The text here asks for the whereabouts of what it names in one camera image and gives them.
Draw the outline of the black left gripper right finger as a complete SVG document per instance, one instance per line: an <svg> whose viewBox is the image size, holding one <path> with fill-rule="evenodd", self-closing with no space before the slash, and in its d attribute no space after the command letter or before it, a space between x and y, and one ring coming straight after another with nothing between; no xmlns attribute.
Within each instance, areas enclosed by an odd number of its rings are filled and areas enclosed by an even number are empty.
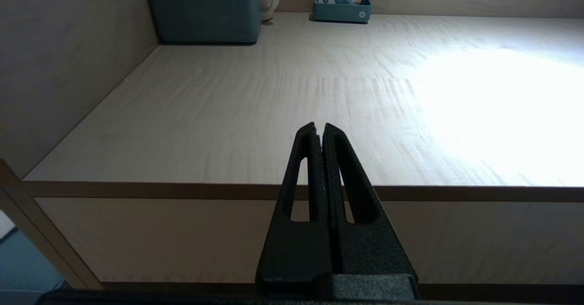
<svg viewBox="0 0 584 305"><path fill-rule="evenodd" d="M353 146L333 124L325 125L323 160L334 271L415 276Z"/></svg>

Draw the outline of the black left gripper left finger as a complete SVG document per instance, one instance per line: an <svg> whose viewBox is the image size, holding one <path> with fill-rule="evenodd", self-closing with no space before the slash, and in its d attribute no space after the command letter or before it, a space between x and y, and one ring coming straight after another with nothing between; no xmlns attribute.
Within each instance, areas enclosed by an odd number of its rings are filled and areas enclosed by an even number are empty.
<svg viewBox="0 0 584 305"><path fill-rule="evenodd" d="M309 221L292 220L302 160L308 164ZM256 270L258 283L309 283L330 272L328 200L320 138L313 122L296 132Z"/></svg>

